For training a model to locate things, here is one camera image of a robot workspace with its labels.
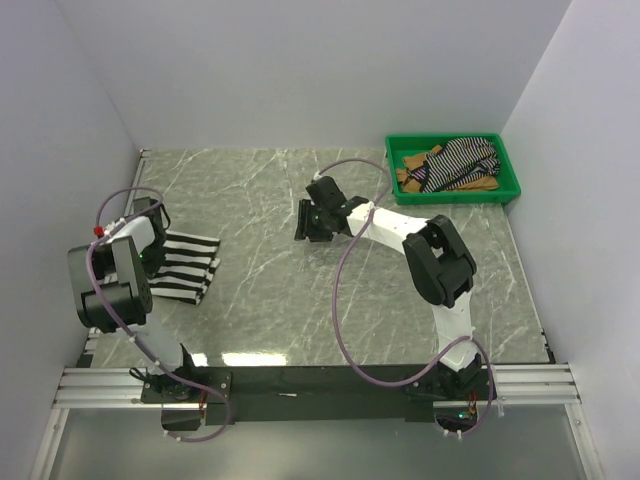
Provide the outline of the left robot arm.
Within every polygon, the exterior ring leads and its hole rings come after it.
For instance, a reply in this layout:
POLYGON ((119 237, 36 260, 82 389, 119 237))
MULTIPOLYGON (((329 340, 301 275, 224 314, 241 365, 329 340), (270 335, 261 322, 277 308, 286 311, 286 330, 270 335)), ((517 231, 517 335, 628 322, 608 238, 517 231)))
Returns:
POLYGON ((164 399, 186 402, 200 388, 191 355, 151 318, 149 280, 164 260, 169 224, 160 200, 136 199, 131 215, 96 228, 97 246, 70 249, 67 266, 80 322, 104 334, 142 341, 170 372, 147 359, 145 370, 132 367, 129 375, 164 399))

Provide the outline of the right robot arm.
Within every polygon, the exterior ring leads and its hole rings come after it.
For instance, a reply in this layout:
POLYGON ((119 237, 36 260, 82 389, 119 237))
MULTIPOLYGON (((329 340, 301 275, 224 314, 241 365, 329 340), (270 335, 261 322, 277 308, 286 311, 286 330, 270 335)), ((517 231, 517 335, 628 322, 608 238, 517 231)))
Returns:
POLYGON ((430 219, 392 212, 373 201, 346 198, 330 176, 318 176, 299 202, 294 239, 330 242, 337 234, 351 238, 336 267, 331 318, 339 349, 348 365, 365 381, 385 388, 423 385, 429 392, 460 399, 481 380, 482 348, 474 341, 470 312, 477 265, 451 220, 430 219), (420 297, 431 307, 438 335, 438 354, 406 380, 380 380, 367 374, 351 357, 338 318, 342 270, 356 243, 368 239, 401 253, 420 297))

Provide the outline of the wide black white striped tank top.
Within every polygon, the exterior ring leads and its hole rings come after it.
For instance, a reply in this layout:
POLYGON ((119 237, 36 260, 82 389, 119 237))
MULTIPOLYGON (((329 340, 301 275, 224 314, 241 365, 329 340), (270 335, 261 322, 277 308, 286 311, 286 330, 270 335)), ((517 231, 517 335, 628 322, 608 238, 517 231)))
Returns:
POLYGON ((169 231, 164 257, 148 280, 154 297, 199 305, 220 265, 218 238, 169 231))

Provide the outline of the thin striped tank top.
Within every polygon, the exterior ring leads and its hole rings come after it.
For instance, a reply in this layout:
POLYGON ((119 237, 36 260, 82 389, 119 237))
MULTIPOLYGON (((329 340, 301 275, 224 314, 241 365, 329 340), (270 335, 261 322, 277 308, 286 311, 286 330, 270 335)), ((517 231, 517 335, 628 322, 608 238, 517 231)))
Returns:
POLYGON ((498 188, 501 161, 495 145, 482 137, 460 137, 425 153, 411 171, 421 193, 492 191, 498 188))

